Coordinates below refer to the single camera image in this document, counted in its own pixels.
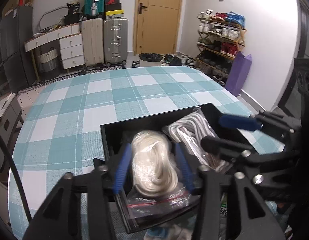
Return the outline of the black cardboard storage box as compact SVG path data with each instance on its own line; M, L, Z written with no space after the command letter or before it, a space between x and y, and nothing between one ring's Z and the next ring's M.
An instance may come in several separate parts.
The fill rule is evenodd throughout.
M191 213L199 197L187 191L174 157L174 144L183 142L190 155L195 189L201 182L197 167L205 165L216 172L227 172L230 163L205 152L201 139L210 135L219 139L247 143L236 129L223 128L221 112L211 103L144 116L101 126L106 163L114 170L121 147L131 144L132 157L126 181L114 194L118 212L128 233L136 233Z

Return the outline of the purple paper bag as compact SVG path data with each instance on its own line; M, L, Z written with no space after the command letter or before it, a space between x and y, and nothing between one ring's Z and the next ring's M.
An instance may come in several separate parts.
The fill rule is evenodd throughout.
M251 55L243 55L240 51L236 55L228 75L225 88L234 96L238 96L246 81L252 64Z

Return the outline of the teal checked tablecloth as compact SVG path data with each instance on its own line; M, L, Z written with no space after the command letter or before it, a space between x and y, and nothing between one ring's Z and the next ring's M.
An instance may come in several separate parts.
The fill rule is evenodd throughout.
M207 75L185 66L109 70L46 86L12 155L31 214L63 174L89 173L93 159L104 158L102 125L206 103L223 113L251 114Z

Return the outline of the wooden shoe rack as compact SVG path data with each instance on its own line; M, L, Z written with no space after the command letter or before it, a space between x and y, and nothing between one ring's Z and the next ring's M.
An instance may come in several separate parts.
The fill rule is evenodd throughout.
M225 86L239 51L245 47L246 19L233 11L198 13L196 69Z

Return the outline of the grey side cabinet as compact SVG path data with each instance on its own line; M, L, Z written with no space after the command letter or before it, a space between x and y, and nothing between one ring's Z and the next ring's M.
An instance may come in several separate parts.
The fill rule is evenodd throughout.
M0 109L0 136L9 148L18 122L21 124L24 122L22 108L16 93L10 93L1 102L3 105Z

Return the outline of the grey white laundry basket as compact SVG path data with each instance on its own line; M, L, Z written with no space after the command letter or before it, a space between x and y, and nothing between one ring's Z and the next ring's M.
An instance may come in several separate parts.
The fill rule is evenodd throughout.
M52 80L61 73L57 49L51 47L46 53L39 56L39 70L45 80Z

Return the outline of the beige suitcase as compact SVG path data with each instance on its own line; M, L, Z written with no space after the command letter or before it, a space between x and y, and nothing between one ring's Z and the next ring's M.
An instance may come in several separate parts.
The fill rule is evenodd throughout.
M82 21L81 33L86 66L104 63L103 19L94 18Z

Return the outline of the silver aluminium suitcase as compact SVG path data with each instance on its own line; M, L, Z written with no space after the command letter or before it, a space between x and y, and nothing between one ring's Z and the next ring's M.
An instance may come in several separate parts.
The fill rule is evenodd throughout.
M103 47L106 66L126 64L128 56L128 20L111 18L103 22Z

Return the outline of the white drawer desk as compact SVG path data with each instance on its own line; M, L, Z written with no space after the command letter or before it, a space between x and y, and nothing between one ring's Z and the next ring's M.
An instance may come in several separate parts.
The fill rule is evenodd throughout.
M40 78L34 50L55 41L59 42L63 69L69 71L70 68L85 65L81 25L79 23L48 31L24 43L25 51L31 53L31 60L38 81Z

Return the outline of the wooden door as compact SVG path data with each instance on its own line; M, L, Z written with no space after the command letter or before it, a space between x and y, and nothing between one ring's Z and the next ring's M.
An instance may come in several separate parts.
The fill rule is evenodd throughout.
M182 0L135 0L133 52L174 53Z

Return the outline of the black bag on desk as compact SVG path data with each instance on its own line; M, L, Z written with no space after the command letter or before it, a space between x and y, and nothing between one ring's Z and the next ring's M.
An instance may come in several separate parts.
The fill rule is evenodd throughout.
M66 3L68 14L64 17L64 25L71 25L80 21L80 3Z

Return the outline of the stacked shoe boxes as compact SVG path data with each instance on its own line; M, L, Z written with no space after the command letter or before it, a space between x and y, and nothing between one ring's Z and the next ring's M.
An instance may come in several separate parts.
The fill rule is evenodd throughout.
M106 19L123 18L124 10L121 0L105 0Z

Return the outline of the dark grey refrigerator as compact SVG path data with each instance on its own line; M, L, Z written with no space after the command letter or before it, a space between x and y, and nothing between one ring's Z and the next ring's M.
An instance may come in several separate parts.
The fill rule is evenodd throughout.
M32 12L32 7L18 6L0 20L1 59L9 87L14 93L36 81L31 55L24 46L33 36Z

